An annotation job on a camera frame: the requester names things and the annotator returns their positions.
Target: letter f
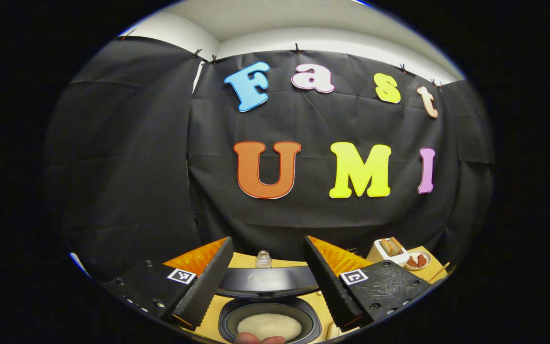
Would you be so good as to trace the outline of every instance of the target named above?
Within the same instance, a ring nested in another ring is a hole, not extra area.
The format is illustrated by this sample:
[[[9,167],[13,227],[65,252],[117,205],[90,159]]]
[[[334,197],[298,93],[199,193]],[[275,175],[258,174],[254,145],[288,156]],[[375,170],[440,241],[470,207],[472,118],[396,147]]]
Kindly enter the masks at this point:
[[[243,68],[235,74],[231,74],[224,79],[227,84],[233,85],[237,96],[241,103],[239,104],[239,111],[246,112],[258,105],[266,102],[269,98],[265,93],[258,93],[256,86],[262,89],[269,87],[269,81],[264,74],[259,71],[266,72],[271,69],[269,65],[264,62],[255,63],[247,68]],[[249,78],[249,74],[254,73],[252,79]]]

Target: white ceiling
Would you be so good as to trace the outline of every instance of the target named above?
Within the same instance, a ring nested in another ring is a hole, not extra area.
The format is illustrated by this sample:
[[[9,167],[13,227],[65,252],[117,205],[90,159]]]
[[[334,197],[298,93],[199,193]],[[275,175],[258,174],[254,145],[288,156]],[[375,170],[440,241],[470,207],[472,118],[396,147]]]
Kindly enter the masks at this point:
[[[333,28],[380,37],[414,50],[453,75],[435,46],[386,13],[352,0],[184,0],[163,9],[194,22],[220,42],[282,28]]]

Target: finger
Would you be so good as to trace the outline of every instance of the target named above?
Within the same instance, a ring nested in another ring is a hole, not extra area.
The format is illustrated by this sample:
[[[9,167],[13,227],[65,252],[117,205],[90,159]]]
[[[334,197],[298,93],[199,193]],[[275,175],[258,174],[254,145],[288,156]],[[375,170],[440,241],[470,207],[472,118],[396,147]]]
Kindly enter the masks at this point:
[[[262,344],[284,344],[286,342],[286,339],[280,335],[277,335],[275,337],[268,337],[264,338],[262,340]]]
[[[239,333],[235,344],[260,344],[260,340],[251,333]]]

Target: small glass bottle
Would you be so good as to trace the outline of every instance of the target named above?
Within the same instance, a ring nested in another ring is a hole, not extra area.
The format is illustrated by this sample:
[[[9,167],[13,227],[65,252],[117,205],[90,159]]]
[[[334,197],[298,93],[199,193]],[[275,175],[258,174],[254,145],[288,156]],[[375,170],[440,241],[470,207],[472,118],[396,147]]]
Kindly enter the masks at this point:
[[[269,256],[269,253],[264,250],[258,252],[256,268],[270,268],[271,266],[273,266],[273,259]]]

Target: white plate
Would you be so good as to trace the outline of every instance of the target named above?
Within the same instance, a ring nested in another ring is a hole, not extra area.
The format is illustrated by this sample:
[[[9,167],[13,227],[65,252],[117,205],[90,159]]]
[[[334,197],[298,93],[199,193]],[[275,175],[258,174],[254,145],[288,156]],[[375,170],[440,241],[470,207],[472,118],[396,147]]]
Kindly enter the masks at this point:
[[[409,266],[408,264],[405,263],[404,268],[406,268],[408,270],[417,271],[417,270],[421,270],[421,269],[425,268],[426,266],[428,266],[428,264],[430,264],[430,260],[432,260],[432,258],[430,257],[430,255],[428,255],[428,252],[421,251],[421,250],[409,251],[409,256],[413,257],[414,261],[417,261],[417,257],[419,255],[423,255],[423,257],[426,259],[426,264],[424,266],[422,266],[421,268],[413,268],[412,266]]]

